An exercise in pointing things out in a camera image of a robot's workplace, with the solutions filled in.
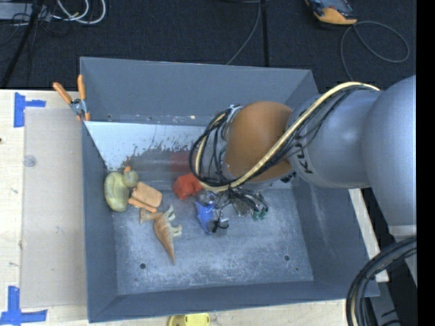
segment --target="bin floor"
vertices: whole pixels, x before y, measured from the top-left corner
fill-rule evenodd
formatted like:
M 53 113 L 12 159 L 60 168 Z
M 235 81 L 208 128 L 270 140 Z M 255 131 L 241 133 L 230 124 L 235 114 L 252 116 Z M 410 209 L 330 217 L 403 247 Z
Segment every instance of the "bin floor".
M 175 265 L 158 241 L 153 222 L 139 224 L 139 210 L 113 213 L 119 294 L 198 287 L 252 285 L 313 280 L 296 203 L 291 189 L 268 189 L 264 220 L 239 217 L 232 206 L 227 234 L 207 234 L 196 218 L 194 198 L 179 200 L 163 191 L 162 211 L 173 205 Z

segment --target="blue object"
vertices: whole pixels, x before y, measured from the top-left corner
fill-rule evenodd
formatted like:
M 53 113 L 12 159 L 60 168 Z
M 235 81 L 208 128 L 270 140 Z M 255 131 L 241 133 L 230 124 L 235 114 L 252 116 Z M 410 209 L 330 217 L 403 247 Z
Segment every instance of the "blue object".
M 28 106 L 45 107 L 46 102 L 40 100 L 26 101 L 26 96 L 15 92 L 14 127 L 24 126 L 24 109 Z
M 201 227 L 206 233 L 212 234 L 213 232 L 210 232 L 209 228 L 207 227 L 207 222 L 214 220 L 213 210 L 215 208 L 215 205 L 214 204 L 202 205 L 199 202 L 195 202 L 195 205 L 196 205 L 196 217 L 198 217 L 198 220 L 201 223 Z
M 7 311 L 1 313 L 0 325 L 20 326 L 21 323 L 37 323 L 46 320 L 47 310 L 21 312 L 20 289 L 15 286 L 9 286 L 7 290 Z

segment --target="clamp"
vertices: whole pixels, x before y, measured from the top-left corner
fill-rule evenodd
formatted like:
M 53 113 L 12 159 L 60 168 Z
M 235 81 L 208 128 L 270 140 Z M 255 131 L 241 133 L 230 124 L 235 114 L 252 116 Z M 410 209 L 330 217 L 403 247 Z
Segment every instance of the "clamp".
M 90 112 L 86 106 L 86 91 L 83 83 L 83 75 L 77 77 L 77 87 L 80 98 L 72 99 L 68 92 L 63 88 L 59 82 L 53 83 L 53 88 L 60 94 L 62 99 L 69 105 L 71 110 L 77 115 L 77 120 L 90 121 Z

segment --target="blue tape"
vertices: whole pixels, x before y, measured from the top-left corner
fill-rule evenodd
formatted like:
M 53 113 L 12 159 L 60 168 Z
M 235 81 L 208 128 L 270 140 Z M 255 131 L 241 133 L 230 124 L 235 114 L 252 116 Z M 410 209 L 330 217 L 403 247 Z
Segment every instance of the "blue tape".
M 26 101 L 26 97 L 18 92 L 15 92 L 15 109 L 14 109 L 14 127 L 24 126 L 24 109 L 26 107 L 45 107 L 45 101 L 32 100 Z
M 7 292 L 7 311 L 1 313 L 0 325 L 21 326 L 22 323 L 38 323 L 46 320 L 47 310 L 21 312 L 19 288 L 9 286 Z

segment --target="gray bin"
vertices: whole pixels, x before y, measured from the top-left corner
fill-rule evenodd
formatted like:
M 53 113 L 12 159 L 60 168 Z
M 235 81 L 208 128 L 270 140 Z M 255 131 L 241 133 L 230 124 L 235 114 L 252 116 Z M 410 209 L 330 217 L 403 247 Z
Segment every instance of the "gray bin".
M 171 191 L 177 175 L 188 172 L 189 143 L 177 149 L 157 143 L 133 154 L 120 144 L 128 134 L 137 139 L 132 127 L 144 134 L 168 127 L 156 141 L 173 137 L 171 127 L 201 131 L 235 103 L 268 100 L 295 108 L 317 94 L 311 71 L 84 57 L 80 73 L 92 115 L 82 126 L 90 322 L 346 297 L 368 261 L 347 190 L 296 178 L 263 193 L 270 205 L 265 220 L 228 209 L 227 235 L 210 236 L 196 219 L 193 199 L 181 201 Z M 173 224 L 183 226 L 174 239 L 175 265 L 152 224 L 139 225 L 137 209 L 115 213 L 107 206 L 110 154 L 130 158 L 141 179 L 163 193 L 162 207 L 173 205 Z M 367 295 L 378 294 L 371 282 Z

